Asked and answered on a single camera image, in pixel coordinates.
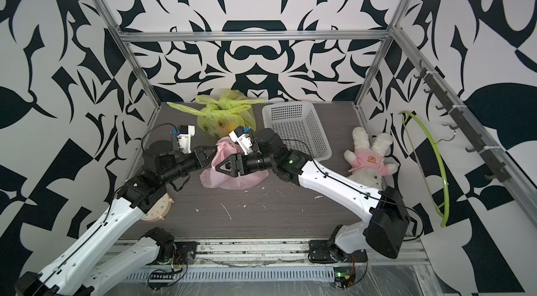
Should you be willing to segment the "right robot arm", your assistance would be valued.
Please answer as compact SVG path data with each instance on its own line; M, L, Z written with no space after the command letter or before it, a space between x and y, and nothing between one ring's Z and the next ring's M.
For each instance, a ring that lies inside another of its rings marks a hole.
M309 154L288 148L271 128L250 135L240 127L230 137L242 151L216 164L217 172L242 177L272 170L280 180L318 192L359 217L358 223L333 231L327 241L332 258L343 262L363 250L374 250L386 258L398 257L410 223L398 190L371 188L345 178Z

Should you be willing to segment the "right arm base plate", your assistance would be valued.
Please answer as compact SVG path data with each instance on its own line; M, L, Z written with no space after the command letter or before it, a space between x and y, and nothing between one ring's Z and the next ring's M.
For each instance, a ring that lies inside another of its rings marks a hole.
M308 242L308 260L311 263L328 265L335 263L365 263L368 255L365 250L355 251L352 254L345 253L335 244L328 240L310 240Z

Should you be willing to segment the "white plastic basket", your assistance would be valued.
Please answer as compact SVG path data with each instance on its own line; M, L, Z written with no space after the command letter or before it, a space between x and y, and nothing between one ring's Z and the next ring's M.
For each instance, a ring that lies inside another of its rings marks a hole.
M291 149L317 161L328 160L332 150L317 111L311 102L282 102L262 109L264 127L271 128Z

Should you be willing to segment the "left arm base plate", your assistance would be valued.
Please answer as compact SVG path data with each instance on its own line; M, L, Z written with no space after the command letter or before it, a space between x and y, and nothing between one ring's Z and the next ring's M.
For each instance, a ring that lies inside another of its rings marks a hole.
M176 241L169 234L146 234L141 240L149 240L156 248L155 257L146 265L181 265L197 257L197 241Z

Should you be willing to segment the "green avocado plastic bag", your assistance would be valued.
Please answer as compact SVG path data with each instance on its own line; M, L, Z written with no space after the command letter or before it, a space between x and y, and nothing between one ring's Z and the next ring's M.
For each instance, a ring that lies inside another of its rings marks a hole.
M237 127L257 128L253 109L249 104L230 109L221 109L217 105L208 105L197 115L197 125L217 139L226 137Z

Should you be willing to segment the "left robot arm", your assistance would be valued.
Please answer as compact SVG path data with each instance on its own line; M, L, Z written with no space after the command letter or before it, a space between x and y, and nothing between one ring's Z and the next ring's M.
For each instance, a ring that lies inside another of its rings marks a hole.
M147 231L131 248L104 264L99 261L134 223L142 219L179 178L211 165L215 146L190 153L160 140L143 152L143 166L117 190L106 212L63 254L39 273L26 272L15 283L17 295L103 295L132 272L174 250L174 238L160 227Z

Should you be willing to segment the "pink plastic bag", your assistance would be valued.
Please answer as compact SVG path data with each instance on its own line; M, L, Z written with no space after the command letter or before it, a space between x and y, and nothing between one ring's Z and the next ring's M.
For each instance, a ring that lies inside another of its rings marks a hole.
M217 166L220 163L224 162L227 157L242 152L242 150L230 137L220 139L216 146L217 153L211 163L211 168L202 171L200 174L201 185L204 188L222 188L231 191L242 191L261 184L261 182L269 177L267 170L244 176L231 177L229 175L229 170L222 166L220 169L224 172L219 172Z

